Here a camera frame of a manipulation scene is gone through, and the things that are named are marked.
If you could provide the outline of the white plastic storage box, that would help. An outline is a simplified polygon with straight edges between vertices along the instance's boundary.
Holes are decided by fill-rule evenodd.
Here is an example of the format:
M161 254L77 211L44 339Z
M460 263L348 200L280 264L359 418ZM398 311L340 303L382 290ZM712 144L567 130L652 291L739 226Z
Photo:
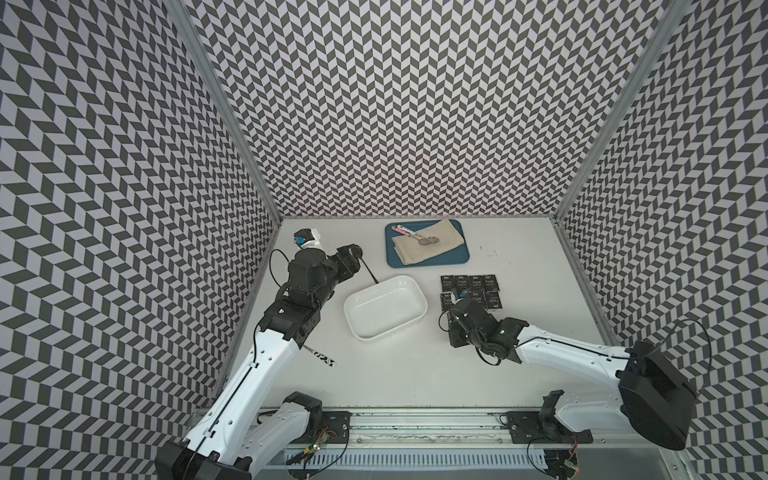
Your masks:
M423 318L428 302L415 279L398 275L351 294L343 311L352 335L370 342Z

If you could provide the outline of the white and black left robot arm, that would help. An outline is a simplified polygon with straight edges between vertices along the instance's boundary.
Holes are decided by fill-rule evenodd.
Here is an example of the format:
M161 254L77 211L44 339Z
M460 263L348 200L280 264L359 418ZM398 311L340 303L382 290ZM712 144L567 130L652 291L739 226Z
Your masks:
M256 422L278 374L299 353L338 284L362 264L356 244L327 255L316 240L297 241L288 279L265 309L252 347L214 404L183 440L155 458L161 479L253 479L292 441L317 430L320 400L295 392L264 423Z

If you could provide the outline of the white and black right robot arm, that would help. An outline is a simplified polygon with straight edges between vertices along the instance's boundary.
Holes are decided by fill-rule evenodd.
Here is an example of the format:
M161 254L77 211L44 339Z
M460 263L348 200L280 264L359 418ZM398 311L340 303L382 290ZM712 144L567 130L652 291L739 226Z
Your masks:
M496 319L462 298L444 308L455 348L471 346L497 367L504 361L551 368L596 386L592 394L551 392L540 409L546 437L591 429L633 430L672 451L686 448L698 392L660 346L639 340L608 346L545 331L513 317Z

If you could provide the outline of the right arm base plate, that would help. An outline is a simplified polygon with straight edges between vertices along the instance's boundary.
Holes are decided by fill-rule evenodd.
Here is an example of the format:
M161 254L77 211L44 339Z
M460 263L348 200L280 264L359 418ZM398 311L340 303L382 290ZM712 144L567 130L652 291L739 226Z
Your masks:
M563 426L553 415L540 417L537 411L514 410L505 412L503 424L510 432L513 444L525 445L531 441L544 444L591 444L594 437L590 430L573 432Z

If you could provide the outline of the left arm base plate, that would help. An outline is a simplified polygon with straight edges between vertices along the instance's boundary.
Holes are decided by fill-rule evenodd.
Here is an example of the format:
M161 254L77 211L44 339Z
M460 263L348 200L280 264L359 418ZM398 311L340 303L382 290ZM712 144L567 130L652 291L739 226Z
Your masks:
M292 445L307 446L317 440L323 431L328 434L324 444L343 445L349 439L351 412L346 410L323 411L320 417L313 417L309 421L307 430L301 437L294 439Z

